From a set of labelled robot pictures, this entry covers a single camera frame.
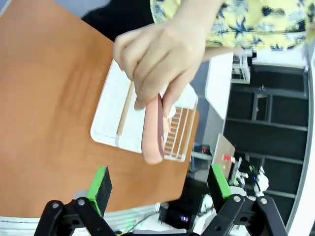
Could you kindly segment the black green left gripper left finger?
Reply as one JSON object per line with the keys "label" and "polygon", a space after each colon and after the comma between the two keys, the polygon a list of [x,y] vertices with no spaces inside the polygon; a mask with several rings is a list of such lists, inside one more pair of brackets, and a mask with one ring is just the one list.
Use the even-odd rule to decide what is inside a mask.
{"label": "black green left gripper left finger", "polygon": [[104,213],[112,191],[108,167],[100,167],[85,197],[68,204],[49,201],[35,230],[36,236],[71,236],[75,229],[84,228],[91,236],[114,236],[115,232],[104,220]]}

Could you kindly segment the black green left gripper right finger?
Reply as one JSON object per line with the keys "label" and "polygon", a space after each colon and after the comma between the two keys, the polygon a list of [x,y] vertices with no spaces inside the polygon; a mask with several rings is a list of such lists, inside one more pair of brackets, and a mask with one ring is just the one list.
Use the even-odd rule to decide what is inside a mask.
{"label": "black green left gripper right finger", "polygon": [[287,232],[274,200],[232,194],[219,165],[209,169],[207,185],[216,216],[201,233],[203,236],[228,236],[234,225],[243,225],[251,236],[286,236]]}

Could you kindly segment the person's right hand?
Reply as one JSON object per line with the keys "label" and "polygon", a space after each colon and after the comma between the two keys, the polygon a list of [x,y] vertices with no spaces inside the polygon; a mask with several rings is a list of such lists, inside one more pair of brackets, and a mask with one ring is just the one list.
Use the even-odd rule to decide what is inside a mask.
{"label": "person's right hand", "polygon": [[175,17],[116,38],[114,60],[134,83],[135,109],[144,108],[165,89],[162,107],[164,116],[169,115],[199,69],[213,22],[200,15]]}

